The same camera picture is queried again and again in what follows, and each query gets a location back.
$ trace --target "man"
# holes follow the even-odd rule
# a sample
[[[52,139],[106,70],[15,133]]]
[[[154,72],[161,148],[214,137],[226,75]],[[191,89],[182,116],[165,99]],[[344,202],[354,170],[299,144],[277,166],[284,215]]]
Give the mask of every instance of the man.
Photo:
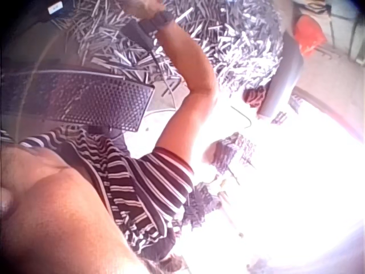
[[[125,9],[151,19],[164,6],[139,0]],[[132,159],[79,127],[17,145],[2,131],[1,258],[15,271],[148,273],[136,254],[166,236],[192,190],[192,147],[218,93],[206,56],[174,21],[156,37],[190,93],[150,154]]]

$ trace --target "black watch strap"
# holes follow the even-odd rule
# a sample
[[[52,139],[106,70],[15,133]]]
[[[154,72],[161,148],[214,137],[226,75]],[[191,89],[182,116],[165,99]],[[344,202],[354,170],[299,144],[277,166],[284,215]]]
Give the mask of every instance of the black watch strap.
[[[139,21],[140,27],[147,34],[161,30],[173,21],[173,15],[169,11],[159,11],[152,19],[142,19]]]

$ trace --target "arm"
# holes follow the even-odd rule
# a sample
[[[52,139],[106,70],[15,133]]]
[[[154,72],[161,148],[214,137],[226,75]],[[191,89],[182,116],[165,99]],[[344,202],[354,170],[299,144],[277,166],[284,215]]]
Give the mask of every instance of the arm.
[[[143,19],[154,17],[164,6],[158,0],[134,0],[128,1],[126,9]],[[165,148],[191,164],[194,142],[216,103],[218,84],[201,47],[175,22],[160,30],[156,37],[190,89],[156,147]]]

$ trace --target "metal part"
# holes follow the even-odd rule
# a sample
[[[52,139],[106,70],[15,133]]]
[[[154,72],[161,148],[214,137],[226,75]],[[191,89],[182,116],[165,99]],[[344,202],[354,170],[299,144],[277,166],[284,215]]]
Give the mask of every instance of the metal part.
[[[220,89],[233,92],[263,86],[281,60],[282,33],[272,0],[165,0],[176,22],[202,47],[212,63]],[[108,67],[112,73],[153,83],[161,80],[157,65],[120,31],[132,17],[117,0],[76,1],[71,18],[53,22],[79,43],[82,63]],[[167,80],[179,76],[153,37],[152,52]],[[135,69],[135,76],[124,73]]]

